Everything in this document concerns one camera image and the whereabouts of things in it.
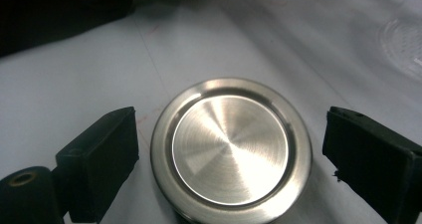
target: white table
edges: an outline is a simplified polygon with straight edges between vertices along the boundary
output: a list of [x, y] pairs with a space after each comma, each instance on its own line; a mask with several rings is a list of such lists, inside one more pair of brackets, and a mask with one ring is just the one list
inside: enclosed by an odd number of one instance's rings
[[321, 148], [330, 106], [422, 143], [422, 82], [392, 69], [378, 44], [399, 1], [137, 0], [124, 19], [2, 58], [0, 177], [53, 169], [54, 155], [103, 114], [134, 106], [140, 160], [102, 223], [177, 223], [149, 162], [158, 116], [198, 82], [247, 78], [287, 98], [313, 143], [308, 188], [276, 223], [384, 223], [337, 183]]

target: circular metal plate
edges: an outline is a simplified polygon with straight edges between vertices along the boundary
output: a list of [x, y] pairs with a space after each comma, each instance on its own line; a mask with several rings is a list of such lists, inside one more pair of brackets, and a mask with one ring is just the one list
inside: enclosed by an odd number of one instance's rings
[[311, 169], [306, 128], [273, 90], [219, 79], [183, 92], [161, 115], [152, 169], [167, 199], [200, 223], [265, 223], [286, 212]]

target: stainless steel disc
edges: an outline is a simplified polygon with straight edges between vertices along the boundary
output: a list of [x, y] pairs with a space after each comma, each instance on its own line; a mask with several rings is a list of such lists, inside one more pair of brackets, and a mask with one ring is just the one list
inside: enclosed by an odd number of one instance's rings
[[296, 111], [273, 90], [238, 79], [205, 82], [173, 100], [153, 134], [164, 195], [201, 223], [265, 223], [308, 179], [312, 152]]

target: black object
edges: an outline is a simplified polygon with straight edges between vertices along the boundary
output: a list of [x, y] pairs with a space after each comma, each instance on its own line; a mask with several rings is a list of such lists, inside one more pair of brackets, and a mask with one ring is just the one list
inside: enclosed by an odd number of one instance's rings
[[371, 118], [332, 107], [322, 153], [388, 223], [415, 223], [422, 210], [422, 147]]
[[126, 16], [132, 0], [0, 0], [0, 57]]
[[58, 166], [30, 167], [0, 181], [0, 223], [98, 222], [138, 160], [133, 108], [110, 112], [56, 155]]

